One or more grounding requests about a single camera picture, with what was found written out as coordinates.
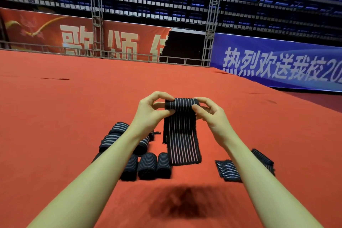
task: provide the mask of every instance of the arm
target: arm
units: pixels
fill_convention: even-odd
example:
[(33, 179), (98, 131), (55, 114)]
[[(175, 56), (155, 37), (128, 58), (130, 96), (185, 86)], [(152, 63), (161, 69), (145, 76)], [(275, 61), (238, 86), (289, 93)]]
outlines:
[(174, 113), (156, 111), (165, 105), (154, 103), (158, 98), (174, 100), (164, 92), (154, 92), (141, 100), (127, 131), (52, 200), (28, 228), (94, 227), (135, 147), (163, 118)]
[(224, 110), (208, 98), (197, 99), (207, 105), (193, 105), (197, 118), (207, 122), (217, 143), (231, 157), (263, 225), (266, 228), (322, 228), (241, 141)]

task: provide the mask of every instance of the metal railing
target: metal railing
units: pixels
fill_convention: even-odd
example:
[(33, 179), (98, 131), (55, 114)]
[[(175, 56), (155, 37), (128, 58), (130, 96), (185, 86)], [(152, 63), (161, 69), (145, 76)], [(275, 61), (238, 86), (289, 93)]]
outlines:
[(99, 59), (110, 59), (110, 60), (139, 61), (139, 62), (199, 66), (199, 67), (203, 67), (203, 65), (209, 64), (208, 59), (192, 59), (192, 58), (181, 58), (181, 57), (159, 55), (157, 61), (152, 61), (152, 58), (154, 57), (154, 55), (151, 55), (151, 54), (150, 55), (140, 54), (140, 53), (133, 54), (133, 53), (123, 53), (123, 52), (118, 52), (118, 51), (115, 51), (114, 53), (112, 53), (106, 50), (101, 50), (100, 53), (94, 53), (93, 49), (68, 48), (68, 47), (62, 47), (62, 46), (15, 43), (15, 42), (7, 42), (7, 41), (0, 41), (0, 50), (24, 51), (24, 52), (29, 52), (29, 53), (45, 53), (45, 54), (64, 55), (64, 56), (77, 56), (77, 57), (88, 57), (88, 58), (99, 58)]

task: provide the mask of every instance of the red carpet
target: red carpet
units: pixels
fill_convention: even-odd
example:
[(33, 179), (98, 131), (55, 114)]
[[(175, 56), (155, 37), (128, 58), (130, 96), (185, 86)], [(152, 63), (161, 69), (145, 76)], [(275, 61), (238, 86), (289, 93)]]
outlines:
[[(342, 114), (219, 72), (2, 51), (0, 226), (26, 226), (90, 164), (113, 124), (130, 123), (138, 101), (161, 90), (214, 100), (323, 226), (342, 227)], [(219, 177), (214, 160), (228, 156), (205, 122), (197, 131), (201, 164), (173, 168), (171, 180), (119, 182), (96, 227), (261, 227), (243, 185)], [(149, 151), (166, 151), (162, 136)]]

